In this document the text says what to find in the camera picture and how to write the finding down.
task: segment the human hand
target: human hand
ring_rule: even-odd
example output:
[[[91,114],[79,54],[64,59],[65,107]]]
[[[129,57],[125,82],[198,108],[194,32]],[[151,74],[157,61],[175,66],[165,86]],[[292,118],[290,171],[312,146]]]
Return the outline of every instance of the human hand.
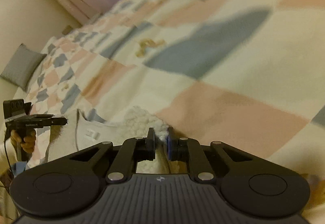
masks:
[[[16,148],[17,143],[22,142],[22,138],[18,135],[15,130],[11,131],[10,134],[11,144]],[[21,143],[21,147],[27,153],[32,153],[35,147],[36,131],[34,129],[27,130],[27,136],[24,137],[24,143]]]

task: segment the circular button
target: circular button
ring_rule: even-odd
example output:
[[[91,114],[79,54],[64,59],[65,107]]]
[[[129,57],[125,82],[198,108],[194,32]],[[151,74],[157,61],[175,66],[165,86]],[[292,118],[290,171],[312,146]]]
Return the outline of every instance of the circular button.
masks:
[[[208,172],[203,172],[198,174],[198,178],[201,181],[210,181],[214,178],[214,175]]]
[[[277,175],[255,175],[249,180],[250,188],[264,196],[277,196],[288,187],[287,182]]]
[[[122,180],[124,178],[124,175],[123,175],[123,173],[120,173],[120,172],[113,172],[113,173],[110,173],[107,177],[112,182],[115,182],[115,181]]]
[[[46,194],[56,194],[67,190],[72,184],[72,179],[67,174],[48,173],[38,177],[34,186]]]

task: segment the finger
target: finger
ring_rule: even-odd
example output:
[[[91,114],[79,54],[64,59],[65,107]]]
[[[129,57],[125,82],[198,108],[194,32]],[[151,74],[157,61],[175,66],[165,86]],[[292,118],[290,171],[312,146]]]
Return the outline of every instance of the finger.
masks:
[[[24,141],[25,142],[35,142],[36,141],[36,136],[35,135],[33,135],[33,136],[26,136],[24,138]]]
[[[22,139],[19,137],[18,133],[15,130],[12,130],[10,133],[11,138],[13,138],[18,143],[22,142]]]
[[[23,150],[24,150],[26,153],[33,153],[34,148],[28,148],[28,149],[23,148]]]
[[[25,149],[34,148],[34,146],[35,146],[35,142],[26,142],[21,144],[21,147]]]
[[[28,136],[33,136],[33,137],[35,136],[36,137],[36,131],[34,129],[28,130],[27,131],[27,135]]]

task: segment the white cloth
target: white cloth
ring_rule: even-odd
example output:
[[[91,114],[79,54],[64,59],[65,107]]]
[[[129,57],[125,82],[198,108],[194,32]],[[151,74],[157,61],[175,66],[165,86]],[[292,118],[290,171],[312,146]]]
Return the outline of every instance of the white cloth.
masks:
[[[16,151],[8,139],[5,143],[9,162],[11,165],[17,162]],[[7,157],[4,151],[4,143],[0,145],[0,174],[9,169]],[[4,185],[0,182],[0,223],[10,224],[17,217],[16,207],[6,191]]]
[[[139,162],[136,172],[150,174],[168,174],[170,172],[163,151],[168,125],[149,112],[139,107],[133,107],[126,113],[122,122],[114,123],[89,122],[79,110],[72,110],[65,117],[69,120],[67,125],[51,127],[45,162],[53,161],[103,141],[111,141],[116,146],[122,145],[128,138],[147,137],[147,132],[152,127],[157,136],[156,159]]]

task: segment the blue fabric patch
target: blue fabric patch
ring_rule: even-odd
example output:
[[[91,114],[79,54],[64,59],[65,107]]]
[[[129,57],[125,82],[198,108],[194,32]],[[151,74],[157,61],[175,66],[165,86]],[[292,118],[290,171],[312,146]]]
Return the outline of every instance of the blue fabric patch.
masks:
[[[130,6],[132,4],[133,4],[133,1],[132,0],[125,1],[124,3],[122,3],[120,5],[120,9],[123,10],[123,9],[127,8],[128,6]]]
[[[67,71],[67,73],[61,78],[59,84],[64,81],[70,80],[73,76],[74,76],[74,71],[70,67],[69,70]]]
[[[45,131],[48,131],[50,129],[51,129],[51,127],[43,127],[43,128],[37,129],[37,135],[39,136],[42,133],[44,133]]]
[[[148,0],[143,0],[141,1],[139,4],[137,4],[135,6],[135,8],[133,9],[134,11],[138,11],[141,7],[143,7],[144,4],[146,4],[148,2]]]
[[[92,32],[89,36],[87,36],[81,43],[80,46],[83,47],[87,41],[89,41],[90,39],[92,39],[93,37],[95,37],[98,34],[98,32]]]
[[[110,32],[105,33],[104,36],[96,43],[96,45],[93,49],[99,47],[110,35],[111,35]]]
[[[58,57],[55,58],[55,60],[53,61],[53,65],[55,68],[61,67],[64,65],[64,62],[66,60],[68,60],[67,57],[62,53]]]
[[[312,121],[319,125],[325,126],[325,106],[317,113]]]
[[[36,98],[37,98],[37,103],[44,101],[45,99],[48,98],[48,90],[44,89],[44,90],[38,92]]]
[[[112,45],[108,46],[105,50],[100,53],[100,55],[107,59],[111,59],[116,54],[116,52],[124,46],[125,43],[127,43],[135,35],[148,29],[149,27],[152,27],[152,24],[149,22],[142,22],[138,27],[134,26],[123,38],[117,40]]]
[[[44,76],[45,76],[45,74],[41,74],[41,75],[37,78],[37,84],[38,84],[38,86],[41,86],[41,84],[43,83]]]
[[[11,171],[14,174],[14,178],[20,175],[22,172],[25,171],[27,162],[16,162],[11,166]]]
[[[207,23],[188,39],[164,49],[144,64],[200,79],[246,41],[269,13],[269,10],[256,10],[228,21]]]
[[[66,94],[65,98],[62,100],[62,108],[61,108],[61,114],[64,114],[73,104],[76,100],[77,96],[80,94],[79,87],[74,84],[68,93]]]
[[[48,54],[51,54],[51,52],[55,49],[55,46],[53,44],[50,44],[48,46]]]
[[[87,33],[84,32],[79,32],[78,35],[74,38],[73,42],[79,42],[81,41],[81,39],[86,36]]]
[[[106,120],[102,119],[96,112],[96,109],[92,109],[88,115],[87,121],[97,121],[100,123],[105,123]]]

